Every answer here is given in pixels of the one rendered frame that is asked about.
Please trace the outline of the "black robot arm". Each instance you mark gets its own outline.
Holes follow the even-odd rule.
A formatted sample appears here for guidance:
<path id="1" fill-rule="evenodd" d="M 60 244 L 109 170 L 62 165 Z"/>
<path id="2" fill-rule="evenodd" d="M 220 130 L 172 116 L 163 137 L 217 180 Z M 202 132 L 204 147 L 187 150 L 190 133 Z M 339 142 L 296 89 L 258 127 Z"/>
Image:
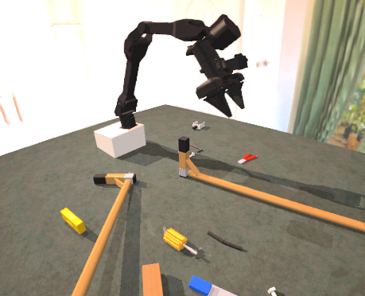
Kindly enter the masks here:
<path id="1" fill-rule="evenodd" d="M 216 50 L 223 51 L 242 36 L 239 27 L 226 14 L 220 15 L 209 27 L 204 24 L 204 21 L 188 18 L 173 22 L 140 21 L 137 28 L 128 34 L 123 43 L 126 68 L 123 90 L 115 108 L 115 116 L 120 118 L 122 125 L 119 129 L 129 130 L 138 125 L 134 118 L 134 112 L 138 106 L 138 99 L 134 94 L 138 68 L 154 34 L 171 35 L 182 41 L 196 41 L 195 44 L 188 46 L 186 56 L 194 55 L 199 66 L 209 57 L 219 55 Z M 233 73 L 234 70 L 248 68 L 248 58 L 242 53 L 235 54 L 229 60 L 221 59 L 222 61 L 216 58 L 216 67 L 221 77 L 227 75 L 226 72 Z"/>

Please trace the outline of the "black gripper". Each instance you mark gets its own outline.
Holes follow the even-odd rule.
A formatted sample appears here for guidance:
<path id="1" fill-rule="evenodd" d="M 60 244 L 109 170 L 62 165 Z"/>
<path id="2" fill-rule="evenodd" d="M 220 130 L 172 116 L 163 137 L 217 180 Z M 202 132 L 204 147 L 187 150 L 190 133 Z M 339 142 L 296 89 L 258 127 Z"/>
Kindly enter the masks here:
<path id="1" fill-rule="evenodd" d="M 245 103 L 242 95 L 242 86 L 245 78 L 241 72 L 231 73 L 221 77 L 217 67 L 216 58 L 222 59 L 219 55 L 211 56 L 204 61 L 199 70 L 200 74 L 206 76 L 207 80 L 196 88 L 196 95 L 199 99 L 203 99 L 211 104 L 216 110 L 228 118 L 232 117 L 231 109 L 227 102 L 225 94 L 227 94 L 241 109 L 245 108 Z"/>

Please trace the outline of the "orange flat bar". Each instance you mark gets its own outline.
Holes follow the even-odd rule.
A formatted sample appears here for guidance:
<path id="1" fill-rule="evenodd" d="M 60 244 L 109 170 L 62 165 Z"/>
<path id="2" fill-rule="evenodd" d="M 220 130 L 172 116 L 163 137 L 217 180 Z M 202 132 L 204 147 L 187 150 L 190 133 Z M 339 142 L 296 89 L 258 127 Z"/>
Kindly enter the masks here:
<path id="1" fill-rule="evenodd" d="M 142 266 L 144 296 L 164 296 L 160 264 Z"/>

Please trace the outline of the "yellow rectangular block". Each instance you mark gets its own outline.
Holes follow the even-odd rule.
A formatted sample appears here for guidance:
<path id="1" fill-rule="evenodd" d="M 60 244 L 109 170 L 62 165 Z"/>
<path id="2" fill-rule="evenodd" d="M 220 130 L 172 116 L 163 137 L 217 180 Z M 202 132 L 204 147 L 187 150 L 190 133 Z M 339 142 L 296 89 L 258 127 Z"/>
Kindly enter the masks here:
<path id="1" fill-rule="evenodd" d="M 82 220 L 79 219 L 76 215 L 74 215 L 68 208 L 60 211 L 64 220 L 74 228 L 79 234 L 83 233 L 86 228 Z"/>

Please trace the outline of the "yellow-handled screwdriver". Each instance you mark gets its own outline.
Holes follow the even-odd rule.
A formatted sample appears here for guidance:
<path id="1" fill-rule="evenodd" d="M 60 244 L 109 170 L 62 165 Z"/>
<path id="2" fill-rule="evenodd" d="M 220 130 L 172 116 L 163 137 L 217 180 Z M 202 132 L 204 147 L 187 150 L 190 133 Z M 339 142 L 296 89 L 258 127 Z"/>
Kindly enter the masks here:
<path id="1" fill-rule="evenodd" d="M 194 253 L 195 255 L 197 255 L 198 252 L 194 251 L 193 249 L 191 249 L 189 246 L 186 245 L 187 243 L 187 239 L 186 237 L 182 236 L 181 234 L 179 234 L 178 232 L 176 232 L 173 229 L 168 229 L 167 232 L 164 234 L 163 239 L 170 243 L 172 246 L 174 246 L 174 248 L 176 248 L 178 251 L 182 248 L 187 248 L 190 250 L 191 253 Z"/>

